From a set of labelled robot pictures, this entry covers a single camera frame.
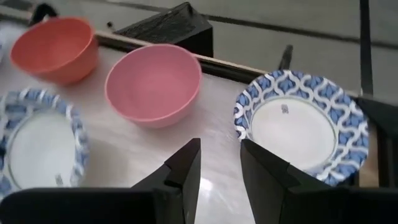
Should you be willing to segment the black perforated metal case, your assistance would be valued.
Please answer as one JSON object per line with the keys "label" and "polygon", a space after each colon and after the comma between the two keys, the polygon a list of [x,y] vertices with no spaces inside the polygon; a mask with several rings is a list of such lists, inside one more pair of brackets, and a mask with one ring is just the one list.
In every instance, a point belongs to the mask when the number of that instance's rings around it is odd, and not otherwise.
{"label": "black perforated metal case", "polygon": [[188,2],[114,33],[153,44],[174,44],[206,57],[214,56],[213,26]]}

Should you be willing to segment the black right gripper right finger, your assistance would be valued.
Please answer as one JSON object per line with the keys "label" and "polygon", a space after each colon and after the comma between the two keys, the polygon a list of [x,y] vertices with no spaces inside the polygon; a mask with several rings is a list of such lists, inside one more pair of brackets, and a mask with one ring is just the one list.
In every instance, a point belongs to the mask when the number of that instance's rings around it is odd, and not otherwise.
{"label": "black right gripper right finger", "polygon": [[330,222],[323,182],[248,139],[241,141],[241,166],[256,224]]}

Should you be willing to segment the blue patterned paper bowl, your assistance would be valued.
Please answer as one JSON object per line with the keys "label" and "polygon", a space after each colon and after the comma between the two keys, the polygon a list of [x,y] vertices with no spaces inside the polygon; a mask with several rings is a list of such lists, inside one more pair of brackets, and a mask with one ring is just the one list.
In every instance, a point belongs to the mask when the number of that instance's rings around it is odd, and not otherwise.
{"label": "blue patterned paper bowl", "polygon": [[331,80],[291,70],[254,79],[236,98],[234,128],[299,170],[336,186],[369,154],[368,118]]}
{"label": "blue patterned paper bowl", "polygon": [[78,110],[59,95],[26,88],[0,96],[0,201],[25,189],[79,187],[89,153]]}

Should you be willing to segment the pink bowl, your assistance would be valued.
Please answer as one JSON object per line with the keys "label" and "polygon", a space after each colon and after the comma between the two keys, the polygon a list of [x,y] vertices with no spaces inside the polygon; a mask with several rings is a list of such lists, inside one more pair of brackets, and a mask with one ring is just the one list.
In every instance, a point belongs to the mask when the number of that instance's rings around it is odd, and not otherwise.
{"label": "pink bowl", "polygon": [[129,52],[112,67],[104,95],[128,121],[163,128],[193,111],[202,76],[191,52],[172,44],[154,44]]}

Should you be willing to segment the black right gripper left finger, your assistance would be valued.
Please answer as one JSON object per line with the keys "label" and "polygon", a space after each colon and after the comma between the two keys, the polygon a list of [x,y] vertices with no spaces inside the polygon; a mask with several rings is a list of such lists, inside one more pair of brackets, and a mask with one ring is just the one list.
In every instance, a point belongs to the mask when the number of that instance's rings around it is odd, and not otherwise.
{"label": "black right gripper left finger", "polygon": [[155,224],[194,224],[201,176],[201,139],[193,138],[131,187],[148,193]]}

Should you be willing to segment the coral red bowl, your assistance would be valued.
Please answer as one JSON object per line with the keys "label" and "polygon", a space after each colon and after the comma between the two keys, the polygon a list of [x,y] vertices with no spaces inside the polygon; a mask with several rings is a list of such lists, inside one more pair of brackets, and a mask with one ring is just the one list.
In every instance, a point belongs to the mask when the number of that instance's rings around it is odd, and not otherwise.
{"label": "coral red bowl", "polygon": [[57,85],[76,83],[98,64],[98,42],[90,23],[54,17],[33,25],[11,49],[13,64],[29,75]]}

